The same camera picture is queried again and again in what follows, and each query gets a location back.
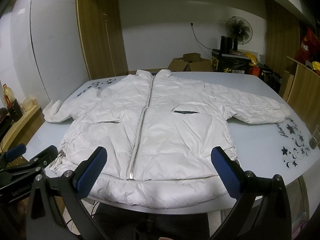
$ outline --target jacket collar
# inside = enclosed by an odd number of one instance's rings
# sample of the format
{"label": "jacket collar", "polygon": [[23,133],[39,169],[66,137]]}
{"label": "jacket collar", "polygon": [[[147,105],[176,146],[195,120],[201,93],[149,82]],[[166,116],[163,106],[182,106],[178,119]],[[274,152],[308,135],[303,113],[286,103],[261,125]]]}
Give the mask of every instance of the jacket collar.
{"label": "jacket collar", "polygon": [[142,77],[142,78],[147,78],[147,79],[151,79],[152,75],[149,71],[145,71],[145,70],[137,70],[136,73],[137,76]]}
{"label": "jacket collar", "polygon": [[162,69],[156,75],[157,77],[170,77],[171,71],[169,69]]}

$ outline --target blue gripper pad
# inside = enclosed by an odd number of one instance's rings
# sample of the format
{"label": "blue gripper pad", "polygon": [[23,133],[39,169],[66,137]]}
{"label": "blue gripper pad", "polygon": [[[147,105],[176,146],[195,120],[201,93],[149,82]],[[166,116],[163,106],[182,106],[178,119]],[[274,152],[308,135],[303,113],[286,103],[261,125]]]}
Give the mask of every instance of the blue gripper pad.
{"label": "blue gripper pad", "polygon": [[75,170],[73,186],[77,197],[82,199],[89,195],[94,183],[107,162],[107,151],[98,147],[86,161],[82,161]]}
{"label": "blue gripper pad", "polygon": [[5,158],[7,160],[7,162],[13,162],[16,158],[18,158],[19,156],[21,156],[22,154],[26,153],[27,148],[26,146],[21,143],[18,146],[12,148],[11,150],[7,151],[5,153]]}
{"label": "blue gripper pad", "polygon": [[212,149],[211,162],[218,172],[230,197],[238,200],[246,186],[244,171],[236,162],[230,160],[228,155],[226,155],[219,146]]}

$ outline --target power cord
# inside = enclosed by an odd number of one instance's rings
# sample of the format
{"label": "power cord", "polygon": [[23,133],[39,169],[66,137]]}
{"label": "power cord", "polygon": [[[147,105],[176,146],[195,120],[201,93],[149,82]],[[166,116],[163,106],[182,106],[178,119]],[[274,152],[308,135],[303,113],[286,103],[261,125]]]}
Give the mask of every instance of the power cord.
{"label": "power cord", "polygon": [[196,40],[197,40],[202,46],[204,46],[204,45],[197,39],[197,37],[196,37],[195,31],[193,30],[193,23],[191,23],[191,28],[192,28],[193,35],[195,36]]}
{"label": "power cord", "polygon": [[66,223],[66,225],[68,225],[68,224],[71,222],[71,220],[72,220],[72,219],[70,219],[70,220]]}
{"label": "power cord", "polygon": [[94,208],[96,207],[96,205],[99,203],[99,201],[97,201],[95,204],[94,204],[94,206],[93,206],[93,208],[92,208],[92,211],[91,211],[91,217],[94,215],[93,214],[93,210],[94,210]]}

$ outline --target wall outlet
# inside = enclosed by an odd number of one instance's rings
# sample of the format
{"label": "wall outlet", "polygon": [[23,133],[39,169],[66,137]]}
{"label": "wall outlet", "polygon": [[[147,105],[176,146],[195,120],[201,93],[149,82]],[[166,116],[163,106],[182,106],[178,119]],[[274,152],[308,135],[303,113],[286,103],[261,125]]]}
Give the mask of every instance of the wall outlet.
{"label": "wall outlet", "polygon": [[193,23],[193,27],[199,27],[200,22],[199,21],[191,21],[190,24]]}

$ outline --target black flower design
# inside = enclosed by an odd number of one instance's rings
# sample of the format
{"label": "black flower design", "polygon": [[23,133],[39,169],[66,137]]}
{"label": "black flower design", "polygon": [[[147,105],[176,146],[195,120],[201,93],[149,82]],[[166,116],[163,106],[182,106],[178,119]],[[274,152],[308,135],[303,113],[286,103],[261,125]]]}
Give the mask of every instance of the black flower design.
{"label": "black flower design", "polygon": [[79,97],[80,95],[82,95],[85,92],[85,90],[83,92],[81,92],[79,95],[77,95],[77,97]]}
{"label": "black flower design", "polygon": [[289,155],[292,155],[292,158],[293,158],[293,159],[296,158],[291,152],[289,152]]}
{"label": "black flower design", "polygon": [[288,155],[288,150],[285,147],[283,147],[281,151],[282,151],[282,155]]}
{"label": "black flower design", "polygon": [[292,140],[294,141],[295,145],[298,147],[304,146],[304,143],[301,142],[301,145],[298,144],[297,140],[295,138],[292,138]]}
{"label": "black flower design", "polygon": [[293,127],[290,126],[289,124],[287,124],[287,129],[289,130],[290,134],[295,134],[294,130],[293,130]]}

